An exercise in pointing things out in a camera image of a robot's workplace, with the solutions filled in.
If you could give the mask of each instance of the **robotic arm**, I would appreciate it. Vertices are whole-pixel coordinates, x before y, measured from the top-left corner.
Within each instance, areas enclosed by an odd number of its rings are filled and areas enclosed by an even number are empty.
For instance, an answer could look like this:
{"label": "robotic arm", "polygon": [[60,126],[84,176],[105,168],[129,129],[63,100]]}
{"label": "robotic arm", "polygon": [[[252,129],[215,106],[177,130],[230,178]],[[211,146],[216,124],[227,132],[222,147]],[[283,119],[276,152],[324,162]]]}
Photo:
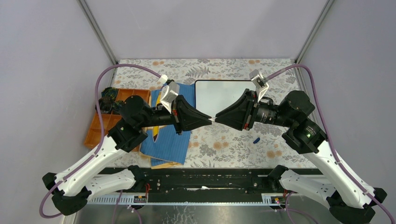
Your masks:
{"label": "robotic arm", "polygon": [[255,70],[250,77],[257,86],[256,91],[246,89],[234,104],[216,114],[215,121],[240,131],[249,130],[255,122],[288,127],[282,135],[286,143],[311,161],[332,184],[322,184],[277,166],[269,175],[274,187],[281,185],[321,203],[342,223],[369,223],[375,214],[372,206],[376,204],[366,194],[374,195],[381,203],[387,194],[365,183],[338,155],[349,173],[368,192],[362,192],[341,170],[326,134],[308,118],[315,109],[309,97],[303,91],[291,91],[279,105],[274,105],[272,99],[260,94],[268,88],[261,74]]}
{"label": "robotic arm", "polygon": [[162,105],[150,107],[141,97],[130,96],[120,108],[122,119],[109,130],[97,154],[94,148],[68,169],[58,173],[47,173],[43,182],[48,190],[75,168],[82,166],[52,192],[55,207],[64,215],[82,209],[89,200],[121,189],[140,190],[144,186],[144,175],[137,166],[105,177],[94,178],[114,160],[126,155],[146,138],[144,127],[173,125],[176,133],[190,131],[212,124],[207,116],[191,105],[182,95],[178,95],[178,85],[170,82],[161,93]]}

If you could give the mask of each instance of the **blue towel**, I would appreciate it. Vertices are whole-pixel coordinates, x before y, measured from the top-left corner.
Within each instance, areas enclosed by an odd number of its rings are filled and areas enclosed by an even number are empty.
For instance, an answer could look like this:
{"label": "blue towel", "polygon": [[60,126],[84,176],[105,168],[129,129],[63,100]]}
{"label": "blue towel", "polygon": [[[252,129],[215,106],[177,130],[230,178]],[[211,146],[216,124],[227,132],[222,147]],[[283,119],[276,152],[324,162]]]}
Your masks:
{"label": "blue towel", "polygon": [[[195,107],[195,85],[178,85],[180,86],[179,95],[183,95],[186,101]],[[151,106],[155,106],[159,102],[160,92],[160,90],[151,91]],[[168,125],[151,127],[146,133],[148,137],[142,142],[140,152],[151,157],[151,168],[184,164],[191,132],[183,132],[182,135],[178,135],[174,126]]]}

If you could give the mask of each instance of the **floral pattern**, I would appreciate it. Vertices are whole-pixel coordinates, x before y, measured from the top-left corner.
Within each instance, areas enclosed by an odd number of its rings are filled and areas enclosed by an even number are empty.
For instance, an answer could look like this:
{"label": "floral pattern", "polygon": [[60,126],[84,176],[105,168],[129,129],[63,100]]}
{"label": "floral pattern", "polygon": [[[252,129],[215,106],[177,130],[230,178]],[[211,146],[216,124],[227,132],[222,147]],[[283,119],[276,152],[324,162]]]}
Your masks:
{"label": "floral pattern", "polygon": [[[249,79],[249,73],[258,69],[264,76],[291,65],[290,59],[126,59],[120,63],[145,66],[183,84],[198,79]],[[161,88],[161,83],[145,71],[122,67],[115,72],[113,87],[126,89]],[[269,82],[267,97],[279,104],[286,94],[299,90],[296,74],[289,70]],[[249,131],[237,131],[213,123],[191,132],[185,168],[274,168],[278,164],[289,168],[315,166],[286,145],[282,134],[286,128],[256,123]],[[257,144],[253,141],[260,138]],[[150,167],[149,159],[131,152],[110,167],[127,167],[131,164]]]}

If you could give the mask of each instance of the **gray floor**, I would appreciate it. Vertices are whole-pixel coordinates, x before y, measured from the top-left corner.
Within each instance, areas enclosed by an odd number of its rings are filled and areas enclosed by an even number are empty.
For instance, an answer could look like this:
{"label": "gray floor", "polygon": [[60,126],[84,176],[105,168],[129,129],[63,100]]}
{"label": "gray floor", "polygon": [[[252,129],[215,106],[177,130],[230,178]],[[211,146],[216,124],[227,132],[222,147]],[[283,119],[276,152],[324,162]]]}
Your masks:
{"label": "gray floor", "polygon": [[[290,207],[305,211],[320,224],[338,224],[322,205],[307,197],[292,196]],[[110,224],[113,205],[87,205],[76,217],[75,224]],[[262,206],[145,206],[139,209],[143,224],[291,224],[285,212],[263,212]],[[296,224],[313,224],[299,214],[292,214]],[[126,206],[116,212],[117,224],[138,224],[137,214]]]}

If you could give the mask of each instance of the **white cable connector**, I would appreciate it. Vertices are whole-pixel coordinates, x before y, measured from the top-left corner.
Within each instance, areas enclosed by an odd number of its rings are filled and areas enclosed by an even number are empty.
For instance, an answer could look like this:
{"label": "white cable connector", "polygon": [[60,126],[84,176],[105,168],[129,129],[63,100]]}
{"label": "white cable connector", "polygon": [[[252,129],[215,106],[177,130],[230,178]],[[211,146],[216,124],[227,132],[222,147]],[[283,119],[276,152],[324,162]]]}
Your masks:
{"label": "white cable connector", "polygon": [[162,85],[168,80],[167,75],[161,75],[160,79],[158,80]]}

